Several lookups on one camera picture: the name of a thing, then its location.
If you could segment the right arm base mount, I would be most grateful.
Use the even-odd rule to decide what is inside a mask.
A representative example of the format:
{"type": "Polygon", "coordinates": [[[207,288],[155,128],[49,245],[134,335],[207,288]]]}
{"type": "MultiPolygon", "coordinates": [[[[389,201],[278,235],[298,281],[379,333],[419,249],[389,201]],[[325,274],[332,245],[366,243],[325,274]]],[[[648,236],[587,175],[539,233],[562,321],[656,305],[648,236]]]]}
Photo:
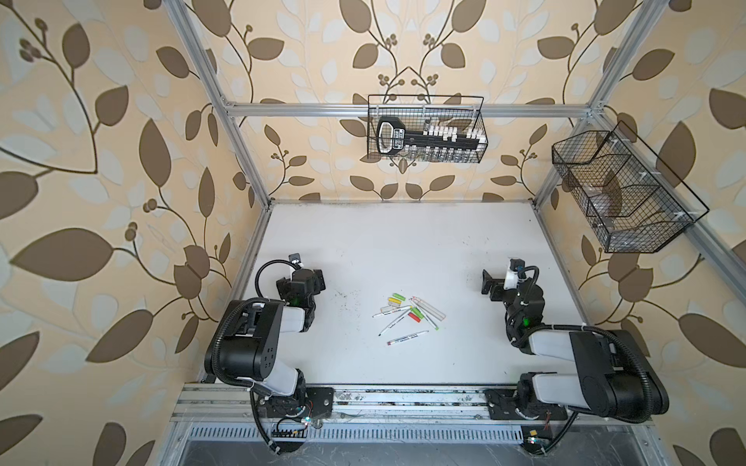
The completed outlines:
{"type": "Polygon", "coordinates": [[[492,421],[566,421],[567,410],[546,404],[533,395],[520,394],[516,388],[490,388],[484,391],[492,421]]]}

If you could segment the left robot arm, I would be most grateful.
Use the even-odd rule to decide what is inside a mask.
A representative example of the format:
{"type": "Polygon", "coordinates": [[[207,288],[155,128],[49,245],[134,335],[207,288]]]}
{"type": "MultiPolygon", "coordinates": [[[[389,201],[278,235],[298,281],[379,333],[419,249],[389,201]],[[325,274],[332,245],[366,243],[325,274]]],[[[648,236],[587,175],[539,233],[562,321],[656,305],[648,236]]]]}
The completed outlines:
{"type": "Polygon", "coordinates": [[[254,276],[256,296],[228,304],[206,351],[207,381],[248,392],[258,435],[274,454],[297,450],[308,427],[332,414],[335,390],[309,388],[300,369],[279,359],[280,336],[310,330],[325,289],[322,270],[304,267],[299,254],[269,260],[254,276]]]}

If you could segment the red white pen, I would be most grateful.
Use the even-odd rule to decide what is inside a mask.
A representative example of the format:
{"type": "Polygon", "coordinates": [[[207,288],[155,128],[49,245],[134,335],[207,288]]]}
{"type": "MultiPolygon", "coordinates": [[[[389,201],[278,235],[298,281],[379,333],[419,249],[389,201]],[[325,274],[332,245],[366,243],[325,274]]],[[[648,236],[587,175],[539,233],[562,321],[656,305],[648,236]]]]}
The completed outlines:
{"type": "Polygon", "coordinates": [[[414,333],[411,333],[411,334],[408,334],[408,335],[405,335],[405,336],[402,336],[402,337],[398,337],[396,339],[392,339],[392,340],[388,341],[387,342],[387,346],[390,347],[390,346],[399,345],[399,344],[402,344],[402,343],[405,343],[405,342],[409,342],[409,341],[415,340],[417,338],[421,338],[421,337],[423,337],[423,336],[425,336],[427,334],[429,334],[429,330],[422,330],[422,331],[414,332],[414,333]]]}

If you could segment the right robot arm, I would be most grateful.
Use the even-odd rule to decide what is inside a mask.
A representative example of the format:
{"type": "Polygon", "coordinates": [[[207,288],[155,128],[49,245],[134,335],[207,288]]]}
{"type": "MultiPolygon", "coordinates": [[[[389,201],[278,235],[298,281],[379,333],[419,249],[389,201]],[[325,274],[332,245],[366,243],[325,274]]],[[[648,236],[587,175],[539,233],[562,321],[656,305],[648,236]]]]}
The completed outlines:
{"type": "Polygon", "coordinates": [[[670,406],[664,383],[627,330],[544,320],[546,301],[540,270],[513,259],[503,278],[482,273],[481,293],[505,308],[508,343],[524,355],[571,362],[574,372],[528,372],[513,389],[485,390],[493,421],[563,422],[552,435],[530,433],[523,448],[532,456],[549,454],[580,415],[641,424],[670,406]]]}

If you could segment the green white pen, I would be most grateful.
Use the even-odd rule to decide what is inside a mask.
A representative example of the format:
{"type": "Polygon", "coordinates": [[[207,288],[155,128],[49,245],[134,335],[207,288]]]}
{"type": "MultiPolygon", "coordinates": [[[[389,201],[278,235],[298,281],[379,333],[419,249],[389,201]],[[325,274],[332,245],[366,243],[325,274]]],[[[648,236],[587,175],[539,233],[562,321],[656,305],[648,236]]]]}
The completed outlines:
{"type": "Polygon", "coordinates": [[[426,311],[423,311],[423,310],[422,310],[422,309],[421,309],[420,307],[417,307],[417,308],[418,308],[418,309],[419,309],[419,310],[420,310],[420,311],[422,312],[422,314],[424,315],[424,317],[425,317],[425,319],[424,319],[424,320],[425,320],[425,321],[426,321],[426,322],[427,322],[427,323],[428,323],[428,324],[429,324],[429,325],[430,325],[430,326],[431,326],[431,327],[432,327],[432,328],[433,328],[433,329],[434,329],[435,331],[438,331],[438,330],[439,330],[439,326],[438,326],[438,325],[437,325],[437,324],[435,323],[435,321],[434,321],[434,320],[432,319],[432,317],[431,317],[431,316],[430,316],[430,315],[429,315],[429,314],[428,314],[428,313],[427,313],[426,311]]]}

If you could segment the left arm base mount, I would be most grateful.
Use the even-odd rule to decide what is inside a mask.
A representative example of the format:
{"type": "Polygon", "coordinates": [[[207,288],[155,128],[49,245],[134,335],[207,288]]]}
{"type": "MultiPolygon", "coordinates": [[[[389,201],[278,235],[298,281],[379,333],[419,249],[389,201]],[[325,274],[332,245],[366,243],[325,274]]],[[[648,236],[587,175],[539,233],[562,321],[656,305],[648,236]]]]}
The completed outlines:
{"type": "Polygon", "coordinates": [[[330,386],[297,388],[290,396],[262,396],[258,401],[258,413],[262,417],[310,417],[328,419],[333,409],[335,390],[330,386]]]}

